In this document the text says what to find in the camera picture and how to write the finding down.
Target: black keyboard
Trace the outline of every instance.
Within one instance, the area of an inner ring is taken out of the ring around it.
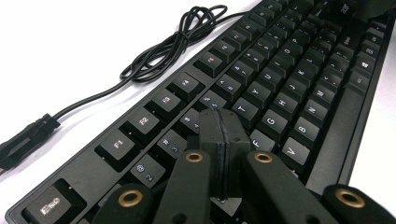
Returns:
[[[274,152],[313,192],[346,183],[351,139],[362,134],[355,127],[394,23],[346,11],[332,1],[261,1],[10,208],[7,221],[90,223],[123,185],[163,188],[177,156],[195,149],[187,139],[207,108],[235,112],[252,145]],[[244,220],[240,199],[211,201],[213,223]]]

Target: keyboard cable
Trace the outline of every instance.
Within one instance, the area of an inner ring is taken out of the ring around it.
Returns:
[[[143,83],[160,77],[177,61],[187,47],[205,39],[218,24],[246,13],[235,13],[219,20],[226,11],[227,7],[224,5],[211,8],[193,7],[181,17],[178,31],[162,43],[146,49],[121,72],[120,83],[64,108],[53,117],[49,114],[44,115],[43,118],[29,124],[20,133],[2,143],[0,145],[0,174],[18,166],[24,158],[43,145],[61,125],[59,119],[64,115],[82,105],[108,96],[129,81]]]

